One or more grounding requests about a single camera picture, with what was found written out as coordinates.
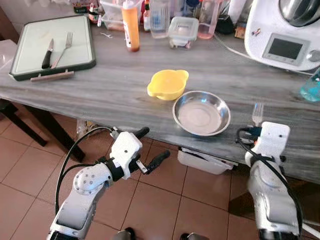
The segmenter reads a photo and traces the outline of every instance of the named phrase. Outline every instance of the gray wooden table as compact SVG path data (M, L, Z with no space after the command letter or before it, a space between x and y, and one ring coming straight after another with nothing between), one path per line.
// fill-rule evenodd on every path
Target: gray wooden table
M284 152L286 175L320 184L320 103L299 95L308 76L238 56L215 39L198 39L190 50L181 50L170 49L168 39L140 33L140 51L132 53L122 32L111 32L113 38L107 38L101 31L106 32L92 28L94 68L76 72L71 79L31 83L11 79L8 64L0 70L0 97L125 130L148 126L150 138L238 163L244 163L245 152L234 142L236 130L252 124L254 103L263 102L264 121L291 128ZM245 52L242 40L223 40ZM228 129L198 137L179 128L172 116L174 102L147 95L152 75L163 69L187 70L186 91L204 90L224 99L232 115Z

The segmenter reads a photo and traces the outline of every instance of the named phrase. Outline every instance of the metal fork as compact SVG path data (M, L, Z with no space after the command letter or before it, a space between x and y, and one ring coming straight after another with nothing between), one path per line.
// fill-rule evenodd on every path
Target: metal fork
M255 126L258 127L260 123L262 123L262 117L264 115L264 104L261 102L257 102L254 105L252 112L252 121L254 121Z
M65 41L65 47L62 51L62 53L60 54L60 56L57 58L57 60L55 60L55 62L52 64L51 69L55 69L59 60L61 59L62 55L65 53L65 50L70 48L72 46L72 32L68 31L67 35L66 35L66 41Z

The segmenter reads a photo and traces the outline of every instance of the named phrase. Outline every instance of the appliance display screen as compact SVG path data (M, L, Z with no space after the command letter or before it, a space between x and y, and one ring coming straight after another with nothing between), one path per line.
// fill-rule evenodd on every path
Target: appliance display screen
M269 54L289 59L297 59L302 46L301 43L275 38L270 47Z

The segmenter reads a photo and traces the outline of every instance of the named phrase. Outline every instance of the stainless steel bowl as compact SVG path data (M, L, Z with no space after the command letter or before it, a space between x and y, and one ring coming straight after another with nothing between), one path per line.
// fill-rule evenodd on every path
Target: stainless steel bowl
M206 91L186 92L175 101L172 113L181 128L198 136L217 135L231 120L225 101Z

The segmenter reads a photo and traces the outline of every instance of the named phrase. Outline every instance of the knife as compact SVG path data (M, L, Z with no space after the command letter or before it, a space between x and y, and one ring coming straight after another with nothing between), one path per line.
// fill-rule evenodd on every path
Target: knife
M42 66L41 66L42 69L47 69L50 67L50 56L53 50L54 50L54 39L52 38L42 62Z

